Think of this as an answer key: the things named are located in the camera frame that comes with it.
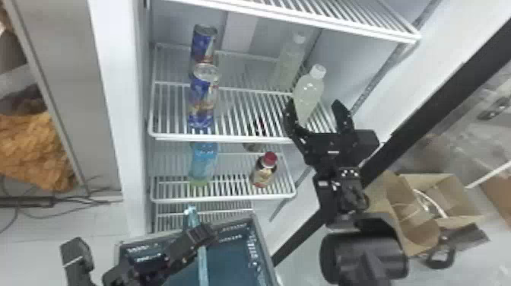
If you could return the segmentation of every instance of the plastic water bottle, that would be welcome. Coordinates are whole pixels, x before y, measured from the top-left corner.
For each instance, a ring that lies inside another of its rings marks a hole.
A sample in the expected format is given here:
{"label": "plastic water bottle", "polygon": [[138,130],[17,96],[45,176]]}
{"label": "plastic water bottle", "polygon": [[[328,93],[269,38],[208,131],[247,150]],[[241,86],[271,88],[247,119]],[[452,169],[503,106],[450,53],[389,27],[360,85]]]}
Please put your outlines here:
{"label": "plastic water bottle", "polygon": [[293,34],[293,40],[284,44],[278,57],[277,65],[271,77],[271,86],[280,90],[291,88],[294,78],[305,56],[306,37],[301,33]]}
{"label": "plastic water bottle", "polygon": [[316,64],[310,69],[308,75],[300,78],[294,88],[294,107],[297,110],[298,123],[302,126],[306,125],[310,114],[319,102],[319,98],[323,95],[325,74],[326,68]]}
{"label": "plastic water bottle", "polygon": [[206,186],[217,165],[218,144],[195,142],[192,144],[192,166],[189,171],[190,186]]}

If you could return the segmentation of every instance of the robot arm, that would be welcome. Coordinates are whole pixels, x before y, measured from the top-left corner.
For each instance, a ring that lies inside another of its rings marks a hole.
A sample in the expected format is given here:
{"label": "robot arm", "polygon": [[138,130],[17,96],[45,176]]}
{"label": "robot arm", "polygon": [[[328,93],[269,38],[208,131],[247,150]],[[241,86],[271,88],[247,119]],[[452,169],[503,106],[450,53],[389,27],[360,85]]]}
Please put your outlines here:
{"label": "robot arm", "polygon": [[330,230],[358,229],[329,234],[322,241],[320,263],[325,279],[339,285],[390,285],[408,274],[402,250],[388,214],[367,214],[358,165],[379,146],[372,130],[356,130],[348,109],[332,104],[336,132],[312,133],[300,126],[293,100],[284,112],[284,128],[305,164],[316,171],[313,183],[319,214]]}

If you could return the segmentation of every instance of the bottle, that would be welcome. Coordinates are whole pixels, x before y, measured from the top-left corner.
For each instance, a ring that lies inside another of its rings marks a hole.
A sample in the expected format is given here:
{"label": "bottle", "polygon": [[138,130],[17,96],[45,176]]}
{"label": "bottle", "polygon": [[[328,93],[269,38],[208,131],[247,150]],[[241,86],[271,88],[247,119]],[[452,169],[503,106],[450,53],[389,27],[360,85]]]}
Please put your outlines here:
{"label": "bottle", "polygon": [[193,142],[191,147],[190,186],[206,186],[214,175],[214,168],[217,164],[218,144],[214,142]]}
{"label": "bottle", "polygon": [[298,123],[301,126],[306,125],[310,114],[319,102],[319,98],[323,95],[325,89],[323,77],[325,77],[325,74],[326,68],[315,64],[310,69],[309,74],[301,77],[294,88],[294,107],[297,110]]}
{"label": "bottle", "polygon": [[293,40],[284,44],[277,65],[271,77],[270,85],[280,90],[291,88],[305,56],[306,37],[302,33],[293,34]]}
{"label": "bottle", "polygon": [[277,171],[277,155],[273,152],[266,152],[264,156],[259,157],[255,163],[249,180],[258,187],[265,188],[273,181],[273,174]]}

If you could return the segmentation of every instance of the blue can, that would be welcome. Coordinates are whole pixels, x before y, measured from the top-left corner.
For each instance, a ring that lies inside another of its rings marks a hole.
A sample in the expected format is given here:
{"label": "blue can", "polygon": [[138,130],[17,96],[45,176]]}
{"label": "blue can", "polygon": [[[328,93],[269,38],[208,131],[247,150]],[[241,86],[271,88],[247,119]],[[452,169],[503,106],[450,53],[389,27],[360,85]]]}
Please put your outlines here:
{"label": "blue can", "polygon": [[213,63],[218,30],[212,26],[196,24],[193,27],[192,50],[190,51],[189,74],[198,63]]}
{"label": "blue can", "polygon": [[217,165],[218,143],[194,142],[189,181],[192,186],[205,186],[214,175]]}
{"label": "blue can", "polygon": [[193,69],[188,96],[188,124],[194,129],[211,127],[218,99],[220,72],[211,64],[197,64]]}

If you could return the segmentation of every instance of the bottle label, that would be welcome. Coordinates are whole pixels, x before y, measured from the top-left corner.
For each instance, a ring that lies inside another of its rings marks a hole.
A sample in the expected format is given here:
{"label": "bottle label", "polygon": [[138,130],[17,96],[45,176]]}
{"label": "bottle label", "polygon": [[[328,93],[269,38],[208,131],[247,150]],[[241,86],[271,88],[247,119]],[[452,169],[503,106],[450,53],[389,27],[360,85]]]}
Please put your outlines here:
{"label": "bottle label", "polygon": [[258,188],[265,188],[271,183],[272,178],[273,173],[271,169],[254,170],[252,173],[252,184]]}

